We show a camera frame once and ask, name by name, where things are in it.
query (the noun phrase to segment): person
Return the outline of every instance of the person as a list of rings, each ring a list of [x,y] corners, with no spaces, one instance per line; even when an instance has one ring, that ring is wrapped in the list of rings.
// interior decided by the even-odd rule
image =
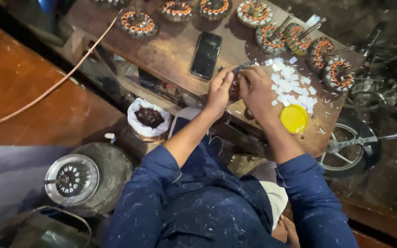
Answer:
[[[210,82],[202,111],[181,110],[170,138],[142,158],[114,210],[103,248],[358,247],[323,168],[272,107],[272,80],[260,67],[241,70],[236,80],[275,162],[238,178],[218,160],[208,130],[228,104],[234,68]],[[287,199],[294,232],[291,222],[280,217]],[[274,227],[283,225],[287,243],[272,235]]]

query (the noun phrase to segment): orange cable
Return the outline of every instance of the orange cable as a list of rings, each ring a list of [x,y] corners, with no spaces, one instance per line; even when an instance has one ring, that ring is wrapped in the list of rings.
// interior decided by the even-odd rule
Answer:
[[[0,119],[0,123],[7,121],[13,117],[15,117],[16,115],[18,115],[19,113],[25,111],[26,109],[30,108],[31,106],[35,105],[37,102],[39,102],[40,100],[42,100],[44,97],[46,97],[48,94],[50,94],[50,92],[52,92],[55,88],[57,88],[59,85],[61,85],[65,80],[67,80],[78,68],[80,65],[82,65],[82,63],[85,61],[85,59],[91,54],[91,52],[94,50],[94,48],[96,48],[97,44],[99,44],[99,42],[104,38],[104,36],[107,34],[108,31],[110,31],[111,27],[113,27],[114,23],[117,20],[117,16],[116,18],[114,18],[113,22],[111,22],[111,25],[107,28],[107,30],[103,33],[103,35],[96,41],[96,43],[88,50],[87,54],[85,54],[85,56],[80,60],[80,62],[73,68],[72,71],[70,71],[65,77],[63,77],[63,79],[61,79],[59,82],[57,82],[55,85],[53,85],[50,89],[48,89],[46,92],[44,92],[41,96],[39,96],[37,99],[35,99],[33,102],[25,105],[24,107],[22,107],[21,109],[19,109],[18,111],[4,117]]]

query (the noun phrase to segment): smartphone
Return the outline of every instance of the smartphone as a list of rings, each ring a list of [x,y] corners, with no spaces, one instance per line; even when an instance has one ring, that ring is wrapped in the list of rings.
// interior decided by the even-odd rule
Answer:
[[[210,80],[214,75],[222,38],[208,32],[198,37],[196,54],[191,65],[191,73]]]

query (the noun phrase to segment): blue long-sleeve shirt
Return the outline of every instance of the blue long-sleeve shirt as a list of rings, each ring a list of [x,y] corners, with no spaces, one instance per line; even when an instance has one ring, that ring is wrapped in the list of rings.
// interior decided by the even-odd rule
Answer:
[[[126,184],[103,248],[287,247],[271,236],[272,210],[253,177],[218,166],[202,142],[182,170],[163,146]],[[305,154],[278,166],[301,247],[358,247],[323,168]]]

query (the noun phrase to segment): white plastic bag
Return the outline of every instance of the white plastic bag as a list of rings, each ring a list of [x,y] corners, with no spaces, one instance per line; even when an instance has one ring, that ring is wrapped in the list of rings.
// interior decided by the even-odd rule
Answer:
[[[158,111],[162,115],[164,122],[157,128],[144,126],[140,121],[137,120],[137,116],[134,114],[134,112],[138,111],[140,108],[150,108]],[[158,106],[151,104],[142,98],[138,98],[134,100],[134,102],[128,108],[128,123],[137,133],[144,137],[157,137],[168,131],[169,125],[171,124],[171,115]]]

